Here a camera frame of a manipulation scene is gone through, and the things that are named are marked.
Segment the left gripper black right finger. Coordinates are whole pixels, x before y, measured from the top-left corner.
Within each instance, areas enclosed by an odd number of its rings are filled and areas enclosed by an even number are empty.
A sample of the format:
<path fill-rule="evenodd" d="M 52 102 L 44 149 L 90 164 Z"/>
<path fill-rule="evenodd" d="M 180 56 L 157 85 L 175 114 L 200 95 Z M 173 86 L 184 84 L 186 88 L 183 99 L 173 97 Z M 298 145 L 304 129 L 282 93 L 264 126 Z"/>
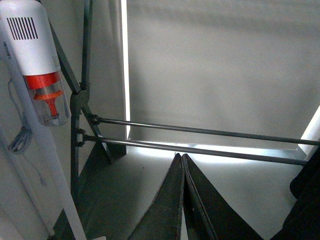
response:
<path fill-rule="evenodd" d="M 261 240 L 225 201 L 195 162 L 184 154 L 183 210 L 189 240 Z"/>

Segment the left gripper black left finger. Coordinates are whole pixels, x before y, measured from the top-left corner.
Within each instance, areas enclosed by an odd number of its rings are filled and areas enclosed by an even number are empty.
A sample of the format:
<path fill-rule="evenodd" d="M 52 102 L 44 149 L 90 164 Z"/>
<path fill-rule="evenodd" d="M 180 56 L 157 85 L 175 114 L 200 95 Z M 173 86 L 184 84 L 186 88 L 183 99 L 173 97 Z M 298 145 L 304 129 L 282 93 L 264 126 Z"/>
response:
<path fill-rule="evenodd" d="M 129 240 L 179 240 L 181 238 L 185 169 L 177 153 L 151 205 Z"/>

